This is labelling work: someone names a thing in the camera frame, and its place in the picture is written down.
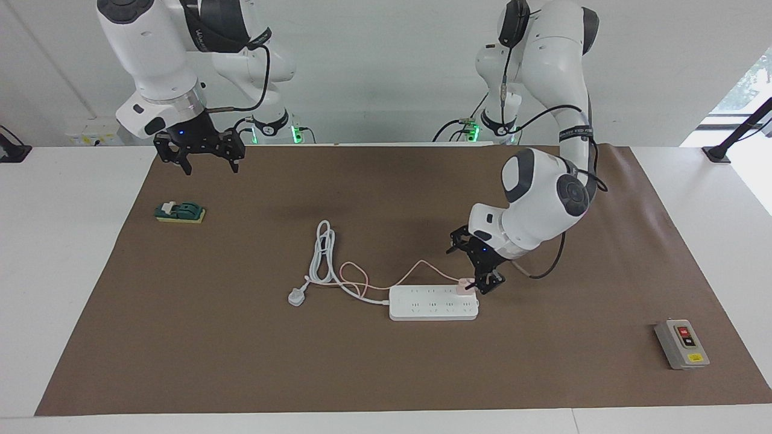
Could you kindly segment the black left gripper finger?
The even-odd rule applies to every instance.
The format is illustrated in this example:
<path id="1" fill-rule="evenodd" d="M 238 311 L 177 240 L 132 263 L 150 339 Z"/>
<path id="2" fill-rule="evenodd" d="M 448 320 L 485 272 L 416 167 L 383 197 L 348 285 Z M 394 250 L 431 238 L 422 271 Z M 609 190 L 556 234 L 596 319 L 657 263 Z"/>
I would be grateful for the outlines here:
<path id="1" fill-rule="evenodd" d="M 482 295 L 486 295 L 494 291 L 501 284 L 505 282 L 504 275 L 501 275 L 498 270 L 491 270 L 489 272 L 477 272 L 475 274 L 474 288 Z"/>
<path id="2" fill-rule="evenodd" d="M 463 225 L 457 230 L 452 231 L 452 233 L 449 234 L 450 237 L 450 247 L 446 250 L 447 254 L 453 253 L 455 251 L 463 251 L 464 253 L 468 253 L 471 249 L 470 240 L 472 238 L 472 234 L 469 233 L 469 226 Z"/>

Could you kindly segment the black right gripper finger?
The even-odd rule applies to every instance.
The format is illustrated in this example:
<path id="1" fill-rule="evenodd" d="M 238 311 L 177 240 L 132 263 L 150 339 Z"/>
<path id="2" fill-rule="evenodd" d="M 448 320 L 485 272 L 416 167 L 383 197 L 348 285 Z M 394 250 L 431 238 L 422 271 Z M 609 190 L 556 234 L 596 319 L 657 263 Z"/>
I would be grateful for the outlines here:
<path id="1" fill-rule="evenodd" d="M 179 166 L 185 175 L 191 175 L 191 164 L 188 160 L 189 151 L 185 146 L 177 146 L 171 139 L 170 134 L 156 134 L 153 138 L 153 145 L 156 148 L 157 155 L 165 164 L 174 164 Z"/>
<path id="2" fill-rule="evenodd" d="M 239 173 L 240 160 L 245 157 L 245 145 L 234 127 L 229 127 L 220 134 L 220 157 L 227 160 L 234 174 Z"/>

